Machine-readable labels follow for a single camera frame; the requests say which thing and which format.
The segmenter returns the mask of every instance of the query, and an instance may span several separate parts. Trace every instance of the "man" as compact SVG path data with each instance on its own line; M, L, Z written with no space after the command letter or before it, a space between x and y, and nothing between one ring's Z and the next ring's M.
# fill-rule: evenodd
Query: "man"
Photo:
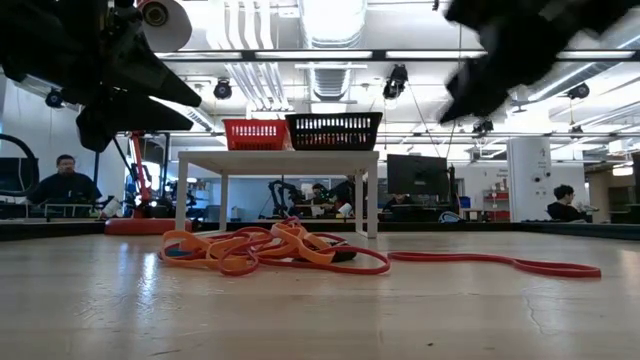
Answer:
M389 200L382 211L391 211L395 205L413 205L415 202L406 194L393 194L393 198Z
M362 184L363 191L363 199L367 194L367 183L363 182ZM334 187L331 192L336 196L336 202L341 205L350 204L353 208L355 208L355 200L356 200L356 177L354 175L347 175L347 180L341 182L336 187Z
M71 155L60 155L56 160L58 172L42 180L36 190L27 196L31 204L47 200L56 203L94 203L102 194L93 181L75 172L76 161Z
M553 220L576 221L585 220L585 214L579 212L571 205L575 197L573 188L569 185L560 185L553 190L557 201L547 206L547 212Z

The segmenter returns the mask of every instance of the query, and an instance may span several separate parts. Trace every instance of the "red basket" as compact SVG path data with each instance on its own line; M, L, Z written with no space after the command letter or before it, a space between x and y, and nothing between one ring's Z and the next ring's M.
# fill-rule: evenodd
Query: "red basket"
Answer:
M225 119L229 150L284 150L286 120Z

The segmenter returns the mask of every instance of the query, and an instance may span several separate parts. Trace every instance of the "black basket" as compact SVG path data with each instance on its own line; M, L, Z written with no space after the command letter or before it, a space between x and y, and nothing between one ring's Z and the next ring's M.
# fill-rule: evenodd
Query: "black basket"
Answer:
M285 115L296 150L370 151L376 145L382 113Z

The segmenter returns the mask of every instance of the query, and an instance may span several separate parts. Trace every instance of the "wooden floor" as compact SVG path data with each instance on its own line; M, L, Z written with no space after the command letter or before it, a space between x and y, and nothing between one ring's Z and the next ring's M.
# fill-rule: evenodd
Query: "wooden floor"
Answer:
M157 237L0 243L9 359L634 359L640 242L528 233L380 236L380 250L483 252L602 268L600 281L499 264L395 262L381 276L163 266Z

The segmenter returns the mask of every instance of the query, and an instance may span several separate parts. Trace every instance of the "resistance band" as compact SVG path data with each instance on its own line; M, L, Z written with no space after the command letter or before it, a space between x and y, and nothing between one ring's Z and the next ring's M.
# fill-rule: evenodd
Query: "resistance band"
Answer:
M334 265L355 254L364 254L382 262L376 268ZM599 268L543 261L515 259L483 254L435 254L420 252L378 252L351 246L338 236L312 234L297 218L274 224L271 230L246 227L234 233L198 237L185 231L168 231L163 236L163 249L158 257L168 265L209 268L228 276L242 276L258 269L260 264L305 269L319 269L345 274L377 275L391 268L389 259L417 262L485 261L511 265L514 268L546 276L600 278Z

